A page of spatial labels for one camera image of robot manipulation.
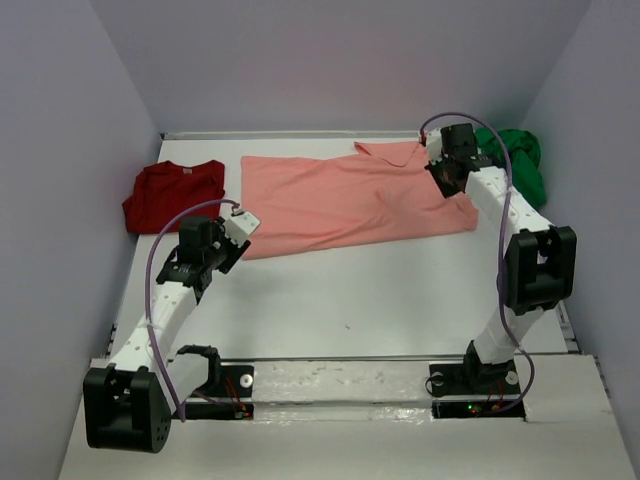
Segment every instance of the white wall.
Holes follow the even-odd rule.
[[[598,355],[640,474],[640,3],[594,0],[524,121],[542,140],[545,213],[578,234],[567,307]]]
[[[92,0],[161,131],[518,124],[588,0]]]
[[[0,478],[57,478],[158,135],[87,0],[0,5]]]

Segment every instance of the wire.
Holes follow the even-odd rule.
[[[246,411],[246,410],[247,410],[247,407],[246,407],[246,405],[245,405],[244,403],[242,403],[242,402],[240,401],[240,397],[238,396],[238,392],[236,392],[236,389],[235,389],[235,387],[233,386],[233,382],[231,382],[231,380],[227,378],[227,383],[229,384],[229,387],[231,388],[231,391],[232,391],[232,392],[233,392],[233,394],[235,395],[236,400],[238,401],[238,404],[240,405],[240,408],[241,408],[242,410]]]
[[[500,389],[500,400],[498,400],[496,410],[502,406],[502,402],[504,401],[504,389],[502,388],[502,382],[500,380],[498,380],[498,388]]]
[[[531,373],[529,375],[529,381],[527,382],[527,385],[524,387],[524,389],[522,390],[518,398],[516,398],[513,402],[509,403],[504,407],[491,411],[492,414],[502,413],[502,412],[506,412],[507,410],[511,410],[513,407],[521,403],[522,400],[524,400],[524,397],[527,395],[527,393],[529,393],[529,390],[531,390],[531,386],[533,385],[533,380],[535,379],[535,376],[536,376],[536,367],[533,364],[533,358],[531,358],[531,355],[529,355],[529,353],[524,348],[522,348],[522,346],[520,345],[520,342],[518,342],[518,339],[516,338],[513,331],[511,330],[511,327],[509,327],[509,324],[507,323],[507,317],[504,312],[504,307],[505,307],[504,241],[505,241],[506,232],[507,232],[507,220],[509,218],[509,204],[511,203],[511,188],[513,187],[513,171],[511,169],[511,156],[509,155],[509,151],[507,150],[507,146],[504,144],[504,141],[502,140],[502,138],[500,138],[500,135],[493,127],[483,122],[479,118],[476,118],[473,115],[469,115],[468,113],[464,113],[464,112],[443,112],[443,113],[434,115],[431,118],[428,118],[420,126],[421,143],[423,145],[426,145],[427,135],[425,133],[425,128],[427,127],[427,125],[429,125],[431,122],[439,118],[450,117],[450,116],[467,118],[473,122],[476,122],[482,125],[484,128],[489,130],[491,134],[495,137],[498,144],[500,145],[500,148],[502,149],[502,154],[504,155],[505,167],[507,171],[507,191],[504,196],[504,206],[502,207],[502,219],[500,220],[500,234],[498,236],[498,310],[500,312],[500,322],[502,323],[502,328],[504,329],[505,333],[511,340],[511,343],[513,343],[513,346],[516,347],[520,351],[520,353],[522,353],[522,355],[527,359],[527,362],[529,362]]]
[[[173,227],[173,225],[180,220],[185,215],[188,215],[196,210],[200,210],[204,207],[210,207],[212,205],[220,205],[222,203],[228,203],[232,205],[233,209],[237,209],[240,207],[238,202],[234,202],[233,200],[229,200],[226,198],[218,199],[218,200],[209,200],[207,202],[202,202],[193,207],[187,208],[183,210],[178,215],[173,217],[169,222],[160,230],[160,233],[156,236],[153,244],[151,245],[151,250],[149,251],[149,257],[147,258],[147,265],[145,268],[145,279],[144,279],[144,314],[147,319],[147,332],[149,333],[149,343],[151,344],[151,350],[153,351],[153,359],[158,366],[158,370],[164,379],[164,383],[167,385],[167,389],[169,390],[169,394],[171,395],[171,399],[173,400],[174,405],[176,406],[176,411],[178,412],[178,416],[180,417],[181,422],[186,421],[184,404],[180,402],[178,398],[178,392],[176,391],[173,383],[171,382],[171,378],[169,378],[169,372],[167,371],[167,367],[164,365],[164,360],[162,358],[162,353],[160,352],[160,346],[158,345],[158,339],[156,338],[155,327],[153,325],[153,319],[151,318],[151,265],[153,264],[153,256],[158,249],[158,245],[160,244],[160,240],[165,234]]]
[[[487,399],[482,404],[483,406],[486,405],[487,403],[489,403],[489,401],[491,400],[491,396],[492,395],[493,395],[493,387],[489,387],[489,396],[487,397]]]
[[[238,413],[238,411],[236,410],[236,404],[233,403],[233,395],[231,395],[231,390],[229,390],[229,385],[227,385],[226,383],[222,384],[224,386],[224,389],[227,391],[227,396],[229,397],[229,400],[231,400],[231,408],[233,408],[233,413]]]
[[[197,390],[193,391],[193,394],[198,397],[201,398],[203,400],[205,400],[207,403],[210,403],[211,405],[217,405],[219,407],[227,407],[229,406],[228,403],[224,403],[224,402],[218,402],[217,400],[214,400],[213,398],[209,397],[208,395],[205,395],[202,392],[198,392]]]

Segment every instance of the pink shirt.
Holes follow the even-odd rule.
[[[245,259],[475,230],[464,194],[443,198],[417,142],[356,143],[331,160],[242,158],[242,205],[261,221]]]

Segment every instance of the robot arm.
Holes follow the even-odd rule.
[[[426,146],[432,159],[426,169],[442,194],[466,193],[499,231],[506,174],[497,159],[478,151],[472,125],[443,128]],[[512,188],[504,242],[505,317],[520,343],[546,310],[571,294],[577,238],[570,227],[554,226]],[[469,344],[460,369],[434,385],[434,396],[451,392],[447,383],[455,384],[457,393],[486,392],[513,369],[516,346],[502,325],[500,308]]]
[[[249,247],[260,221],[236,211],[228,219],[186,217],[179,244],[163,265],[152,297],[150,324],[142,315],[135,330],[106,368],[91,368],[83,382],[87,442],[93,448],[159,452],[171,428],[176,405],[159,372],[149,328],[153,328],[179,403],[194,390],[220,381],[217,349],[185,346],[171,362],[167,355],[178,331],[211,283],[227,273]]]

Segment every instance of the red shirt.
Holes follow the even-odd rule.
[[[166,161],[146,167],[137,177],[133,194],[122,204],[127,231],[159,233],[183,210],[224,197],[224,165],[215,160],[183,167]],[[205,207],[194,215],[216,219],[220,206]],[[169,230],[178,231],[180,222]]]

